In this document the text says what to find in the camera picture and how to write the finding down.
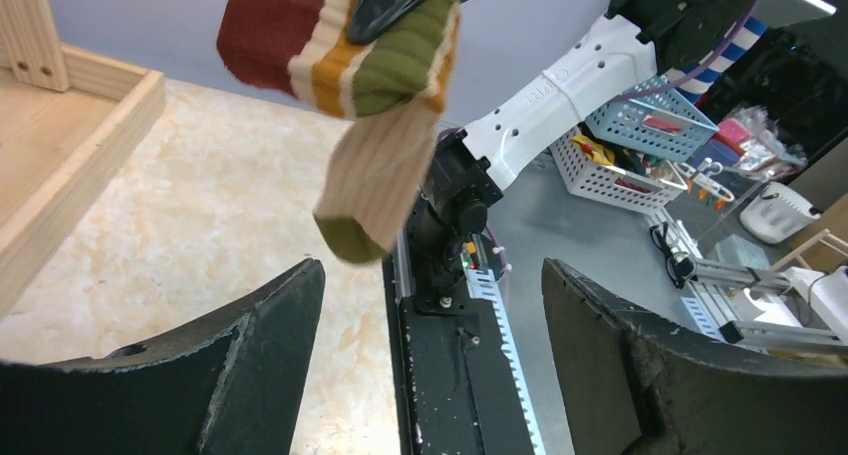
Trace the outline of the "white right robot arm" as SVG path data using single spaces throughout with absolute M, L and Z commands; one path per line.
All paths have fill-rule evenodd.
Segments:
M 461 282 L 460 252 L 488 209 L 561 135 L 631 87 L 703 62 L 757 0 L 610 0 L 559 60 L 483 118 L 445 136 L 410 220 L 411 273 L 426 292 Z

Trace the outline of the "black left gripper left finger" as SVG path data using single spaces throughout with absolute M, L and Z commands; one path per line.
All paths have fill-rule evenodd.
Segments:
M 100 359 L 1 365 L 5 454 L 286 454 L 325 288 L 307 258 Z

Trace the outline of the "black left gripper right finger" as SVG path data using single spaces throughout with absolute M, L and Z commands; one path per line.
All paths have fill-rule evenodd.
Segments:
M 546 259 L 541 288 L 578 454 L 843 454 L 847 373 L 719 342 Z

